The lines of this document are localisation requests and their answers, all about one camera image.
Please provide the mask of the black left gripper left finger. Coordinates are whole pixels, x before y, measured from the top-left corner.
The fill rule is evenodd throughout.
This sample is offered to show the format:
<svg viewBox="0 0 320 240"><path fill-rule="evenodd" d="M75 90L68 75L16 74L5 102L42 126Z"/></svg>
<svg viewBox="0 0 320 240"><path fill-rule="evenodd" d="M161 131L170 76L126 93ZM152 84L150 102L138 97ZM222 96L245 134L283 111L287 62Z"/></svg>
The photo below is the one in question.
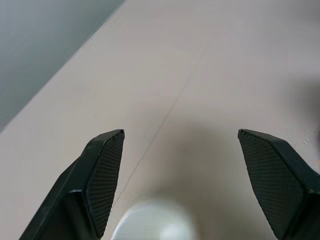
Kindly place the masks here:
<svg viewBox="0 0 320 240"><path fill-rule="evenodd" d="M125 132L102 133L57 178L19 240L101 240L117 189Z"/></svg>

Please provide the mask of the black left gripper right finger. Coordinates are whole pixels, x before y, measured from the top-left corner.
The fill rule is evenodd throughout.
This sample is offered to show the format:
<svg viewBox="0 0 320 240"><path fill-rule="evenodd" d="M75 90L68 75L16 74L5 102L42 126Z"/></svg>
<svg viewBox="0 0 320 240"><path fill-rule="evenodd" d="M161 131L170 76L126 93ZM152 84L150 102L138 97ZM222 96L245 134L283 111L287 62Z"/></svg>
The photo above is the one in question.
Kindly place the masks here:
<svg viewBox="0 0 320 240"><path fill-rule="evenodd" d="M285 140L240 129L254 195L277 240L320 240L320 174Z"/></svg>

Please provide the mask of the white paper cup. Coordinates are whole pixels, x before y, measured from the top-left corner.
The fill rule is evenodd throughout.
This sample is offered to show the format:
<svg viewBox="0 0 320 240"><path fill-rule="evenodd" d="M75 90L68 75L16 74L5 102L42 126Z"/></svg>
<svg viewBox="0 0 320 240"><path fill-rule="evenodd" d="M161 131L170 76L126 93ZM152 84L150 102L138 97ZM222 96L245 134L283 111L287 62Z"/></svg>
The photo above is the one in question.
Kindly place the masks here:
<svg viewBox="0 0 320 240"><path fill-rule="evenodd" d="M116 207L110 240L201 240L197 212L185 194L153 192Z"/></svg>

